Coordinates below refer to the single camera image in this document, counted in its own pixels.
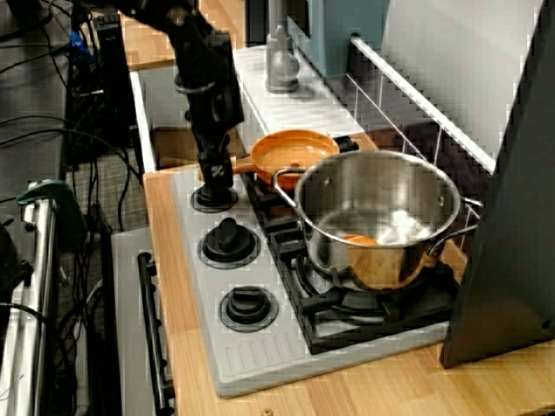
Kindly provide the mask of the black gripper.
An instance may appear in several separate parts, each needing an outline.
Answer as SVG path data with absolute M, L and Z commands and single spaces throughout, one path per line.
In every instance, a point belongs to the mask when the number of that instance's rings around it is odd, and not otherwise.
M 202 194 L 207 198 L 228 198 L 233 172 L 225 136 L 245 119 L 238 81 L 230 79 L 200 94 L 189 94 L 187 100 L 193 134 L 202 149 Z

